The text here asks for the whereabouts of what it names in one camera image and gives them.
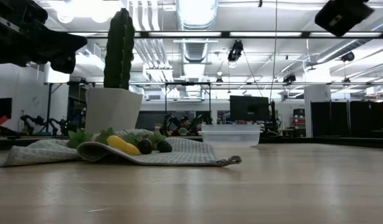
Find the cactus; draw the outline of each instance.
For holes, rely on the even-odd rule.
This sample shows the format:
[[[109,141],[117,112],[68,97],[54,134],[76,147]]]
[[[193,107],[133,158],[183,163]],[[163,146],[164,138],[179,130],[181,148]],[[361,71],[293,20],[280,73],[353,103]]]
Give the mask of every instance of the cactus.
[[[106,44],[104,87],[129,90],[130,68],[135,46],[135,28],[126,9],[111,20]]]

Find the white pot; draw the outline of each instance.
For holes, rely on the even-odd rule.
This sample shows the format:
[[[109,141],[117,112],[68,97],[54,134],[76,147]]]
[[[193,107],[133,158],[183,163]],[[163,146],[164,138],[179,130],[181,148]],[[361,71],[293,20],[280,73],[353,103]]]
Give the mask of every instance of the white pot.
[[[87,133],[134,129],[143,96],[119,88],[91,88],[88,91]]]

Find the table surface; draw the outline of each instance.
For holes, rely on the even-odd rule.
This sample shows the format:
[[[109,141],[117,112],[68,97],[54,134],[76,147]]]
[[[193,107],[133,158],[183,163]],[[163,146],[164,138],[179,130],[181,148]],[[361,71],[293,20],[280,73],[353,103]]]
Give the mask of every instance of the table surface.
[[[0,168],[0,223],[383,223],[383,151],[320,144],[215,151],[243,162]]]

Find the plastic container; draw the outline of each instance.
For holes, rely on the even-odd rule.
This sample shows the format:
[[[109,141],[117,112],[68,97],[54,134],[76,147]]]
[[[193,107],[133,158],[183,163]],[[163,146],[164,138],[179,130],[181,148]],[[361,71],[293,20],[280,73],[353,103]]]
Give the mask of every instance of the plastic container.
[[[260,125],[257,124],[203,124],[201,131],[205,143],[219,147],[250,147],[259,143]]]

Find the computer monitor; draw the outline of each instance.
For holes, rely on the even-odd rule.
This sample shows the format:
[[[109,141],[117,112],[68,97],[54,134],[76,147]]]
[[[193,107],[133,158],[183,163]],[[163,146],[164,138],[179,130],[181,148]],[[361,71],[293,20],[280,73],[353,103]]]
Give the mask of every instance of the computer monitor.
[[[232,121],[268,121],[270,119],[267,97],[230,96]]]

